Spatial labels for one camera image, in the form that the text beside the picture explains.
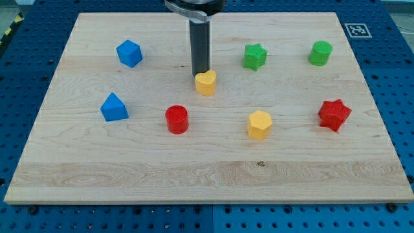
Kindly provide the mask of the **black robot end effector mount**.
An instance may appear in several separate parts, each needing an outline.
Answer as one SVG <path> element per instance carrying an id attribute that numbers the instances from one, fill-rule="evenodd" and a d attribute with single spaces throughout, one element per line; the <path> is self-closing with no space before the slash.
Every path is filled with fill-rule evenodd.
<path id="1" fill-rule="evenodd" d="M 164 0 L 166 8 L 194 23 L 207 23 L 221 12 L 226 0 Z"/>

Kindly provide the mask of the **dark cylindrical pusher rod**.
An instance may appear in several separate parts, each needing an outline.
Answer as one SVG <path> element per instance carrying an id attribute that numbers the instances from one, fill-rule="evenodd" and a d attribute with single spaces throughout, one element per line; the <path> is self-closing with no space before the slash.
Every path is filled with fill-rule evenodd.
<path id="1" fill-rule="evenodd" d="M 192 75 L 210 69 L 210 23 L 189 21 Z"/>

